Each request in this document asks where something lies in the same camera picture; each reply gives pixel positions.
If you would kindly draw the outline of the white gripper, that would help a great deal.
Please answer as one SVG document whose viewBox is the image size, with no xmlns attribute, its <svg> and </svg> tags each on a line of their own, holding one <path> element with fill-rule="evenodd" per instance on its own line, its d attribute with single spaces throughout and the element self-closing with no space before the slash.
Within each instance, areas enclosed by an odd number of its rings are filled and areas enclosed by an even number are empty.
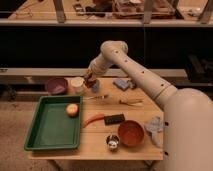
<svg viewBox="0 0 213 171">
<path fill-rule="evenodd" d="M 106 71 L 106 61 L 104 59 L 95 58 L 90 62 L 85 77 L 88 80 L 96 79 L 97 77 L 104 75 Z"/>
</svg>

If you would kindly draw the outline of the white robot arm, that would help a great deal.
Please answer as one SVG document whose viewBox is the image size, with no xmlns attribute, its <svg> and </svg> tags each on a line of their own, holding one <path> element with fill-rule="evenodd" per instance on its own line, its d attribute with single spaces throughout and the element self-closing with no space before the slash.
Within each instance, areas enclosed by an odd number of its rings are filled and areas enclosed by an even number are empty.
<svg viewBox="0 0 213 171">
<path fill-rule="evenodd" d="M 164 112 L 164 171 L 213 171 L 213 100 L 193 89 L 178 89 L 127 56 L 123 41 L 106 41 L 90 62 L 88 83 L 117 65 Z"/>
</svg>

